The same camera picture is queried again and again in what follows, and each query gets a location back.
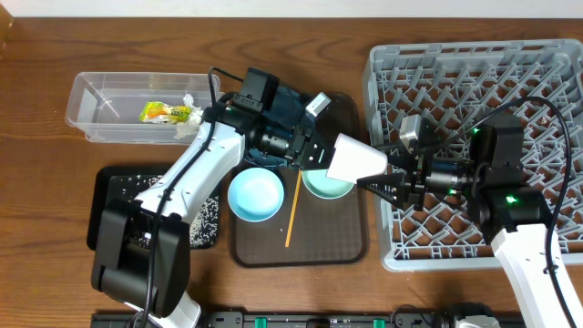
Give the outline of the white rice pile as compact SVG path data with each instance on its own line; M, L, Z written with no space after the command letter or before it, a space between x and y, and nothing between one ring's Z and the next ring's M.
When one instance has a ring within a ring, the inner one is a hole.
M114 176L107 187L107 201L119 198L132 201L137 195L158 182L161 175ZM193 250L208 249L218 239L220 222L220 185L211 192L189 225L189 243Z

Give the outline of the wooden chopstick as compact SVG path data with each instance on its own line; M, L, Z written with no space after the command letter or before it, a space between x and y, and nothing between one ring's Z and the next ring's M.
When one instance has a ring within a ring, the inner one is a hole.
M296 211L297 211L297 204L298 204L298 198L299 198L301 185L302 185L302 171L299 170L298 175L297 175L295 190L294 190L294 194L293 194L292 205L291 205L291 214L290 214L288 230L287 230L287 234L286 234L285 248L289 248L290 244L291 244L292 230L293 230L295 215L296 215Z

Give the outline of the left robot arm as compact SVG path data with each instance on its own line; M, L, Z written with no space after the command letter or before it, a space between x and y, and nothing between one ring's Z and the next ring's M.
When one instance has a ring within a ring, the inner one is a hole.
M114 198L92 218L92 287L135 308L131 327L193 327L199 317L186 291L189 225L217 184L246 154L300 170L329 167L332 143L316 122L331 105L276 76L249 68L238 92L213 96L195 139L175 164L133 200Z

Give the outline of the pink white cup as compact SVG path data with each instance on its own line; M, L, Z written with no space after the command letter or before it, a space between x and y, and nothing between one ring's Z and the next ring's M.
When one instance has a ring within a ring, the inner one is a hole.
M386 173L387 166L388 159L384 152L339 134L326 177L356 184L358 179Z

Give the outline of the white tissue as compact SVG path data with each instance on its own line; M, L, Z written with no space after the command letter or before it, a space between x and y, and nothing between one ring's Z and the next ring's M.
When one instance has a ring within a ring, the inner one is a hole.
M189 110L189 114L176 123L174 139L183 139L196 135L203 121L203 109L194 105L194 97L191 94L184 96L183 103Z

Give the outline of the yellow green snack wrapper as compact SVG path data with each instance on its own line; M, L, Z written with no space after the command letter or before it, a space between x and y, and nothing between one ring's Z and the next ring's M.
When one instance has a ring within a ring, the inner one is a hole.
M187 106L171 106L159 101L148 102L143 107L139 121L144 123L154 124L170 124L185 123L192 109Z

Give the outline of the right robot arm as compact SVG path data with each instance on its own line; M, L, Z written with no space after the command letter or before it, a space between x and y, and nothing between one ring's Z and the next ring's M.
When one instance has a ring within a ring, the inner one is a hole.
M429 148L435 133L425 118L401 122L403 154L389 158L398 170L357 181L397 208L421 210L428 193L462 196L501 263L528 327L579 327L582 305L568 277L552 213L543 193L522 178L524 131L519 118L494 116L470 128L469 159L440 159Z

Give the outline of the light blue bowl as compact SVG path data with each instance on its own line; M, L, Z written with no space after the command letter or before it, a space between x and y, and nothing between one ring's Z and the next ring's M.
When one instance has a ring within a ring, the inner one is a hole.
M272 171L245 169L232 180L228 189L231 211L247 222L262 222L273 217L284 201L284 187Z

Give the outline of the dark blue plate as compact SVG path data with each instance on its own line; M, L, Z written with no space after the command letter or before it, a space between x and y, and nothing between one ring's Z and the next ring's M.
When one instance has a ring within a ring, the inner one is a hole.
M277 169L289 167L286 150L296 126L315 130L315 118L305 111L310 95L300 94L290 87L278 87L270 108L251 122L246 133L244 159L251 165Z

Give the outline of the mint green bowl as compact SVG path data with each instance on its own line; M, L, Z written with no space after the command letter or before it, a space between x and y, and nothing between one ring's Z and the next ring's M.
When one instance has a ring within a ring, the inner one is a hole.
M307 190L324 200L339 199L348 194L353 188L351 182L326 177L327 170L305 170L302 181Z

